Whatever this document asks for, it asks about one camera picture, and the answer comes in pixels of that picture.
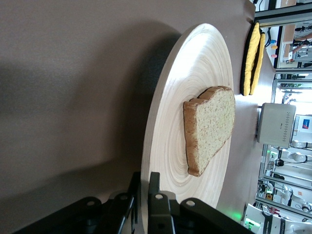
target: green light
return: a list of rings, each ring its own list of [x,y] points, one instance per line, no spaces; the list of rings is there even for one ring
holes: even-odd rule
[[[249,225],[248,225],[249,228],[252,227],[252,226],[260,227],[260,224],[258,224],[258,223],[256,223],[256,222],[252,221],[252,220],[249,219],[249,218],[246,218],[246,220],[245,220],[245,225],[246,225],[246,224],[249,224]]]
[[[235,221],[241,221],[242,217],[243,217],[242,214],[238,212],[232,214],[232,219]]]

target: round wooden board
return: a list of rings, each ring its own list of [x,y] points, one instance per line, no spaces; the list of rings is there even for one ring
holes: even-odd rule
[[[149,112],[141,166],[141,208],[145,230],[151,172],[160,172],[160,190],[175,193],[178,202],[196,197],[216,207],[228,164],[231,138],[201,177],[189,175],[183,102],[198,97],[208,87],[218,85],[233,88],[226,43],[212,25],[194,26],[180,37],[170,52]]]

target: white appliance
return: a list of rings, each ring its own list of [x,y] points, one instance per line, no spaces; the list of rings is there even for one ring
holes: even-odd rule
[[[296,106],[264,103],[258,126],[259,143],[289,148]]]
[[[292,139],[303,142],[312,142],[311,115],[296,115]]]

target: bread slice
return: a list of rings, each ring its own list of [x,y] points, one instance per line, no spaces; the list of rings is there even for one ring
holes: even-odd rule
[[[188,173],[201,176],[232,134],[235,98],[231,88],[211,87],[183,103]]]

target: yellow cushion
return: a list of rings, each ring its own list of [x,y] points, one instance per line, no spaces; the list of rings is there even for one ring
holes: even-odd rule
[[[258,51],[260,38],[259,23],[256,23],[251,27],[245,44],[240,80],[240,92],[244,96],[249,95],[251,91],[252,72],[255,64],[254,60]]]
[[[258,81],[259,81],[259,77],[260,77],[260,69],[262,66],[262,59],[263,59],[263,51],[264,51],[264,45],[265,45],[265,33],[261,33],[261,37],[260,37],[260,45],[258,48],[258,58],[256,58],[256,66],[255,66],[255,70],[254,70],[254,74],[253,74],[253,79],[251,81],[251,89],[250,89],[250,95],[254,94],[254,89],[256,88]]]

